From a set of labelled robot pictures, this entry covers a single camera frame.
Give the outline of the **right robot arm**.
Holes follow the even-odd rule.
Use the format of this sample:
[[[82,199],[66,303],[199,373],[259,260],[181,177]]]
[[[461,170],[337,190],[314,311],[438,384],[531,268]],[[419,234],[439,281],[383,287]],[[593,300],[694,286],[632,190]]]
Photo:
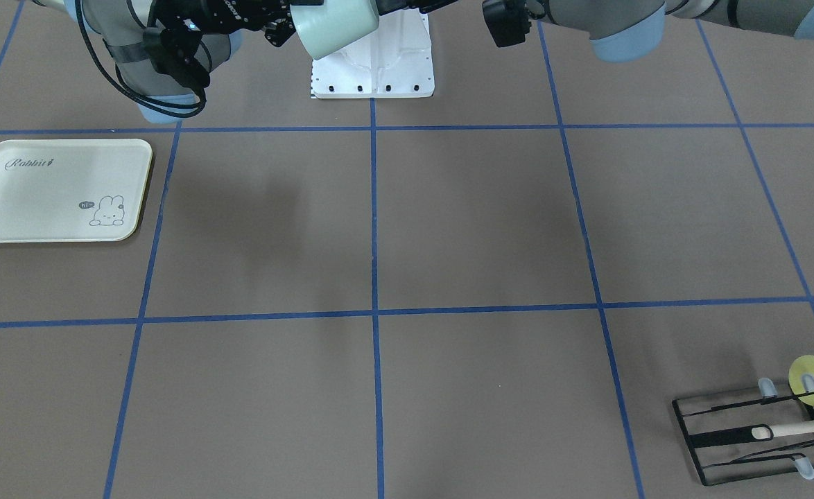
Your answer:
[[[295,32],[289,1],[42,1],[78,25],[94,66],[151,123],[205,108],[211,73],[244,30],[281,46]]]

